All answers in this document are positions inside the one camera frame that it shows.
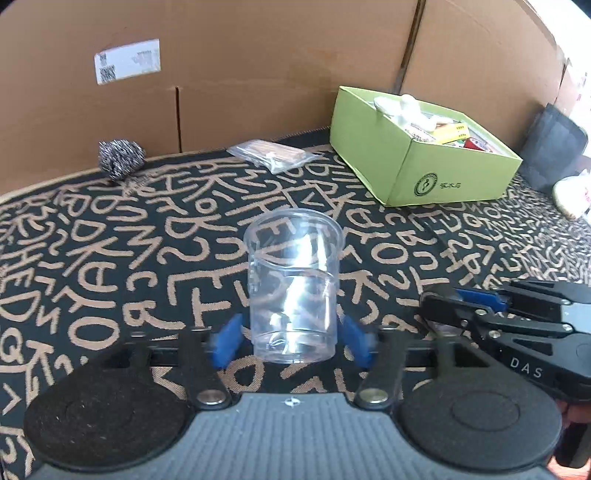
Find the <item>person's right hand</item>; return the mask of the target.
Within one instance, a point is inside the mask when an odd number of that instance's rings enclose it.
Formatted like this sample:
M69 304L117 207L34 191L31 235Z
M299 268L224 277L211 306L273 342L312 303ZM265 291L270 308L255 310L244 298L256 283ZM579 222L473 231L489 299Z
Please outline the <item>person's right hand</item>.
M591 423L590 404L568 404L564 401L558 400L557 406L562 414L562 420L565 426L573 423Z

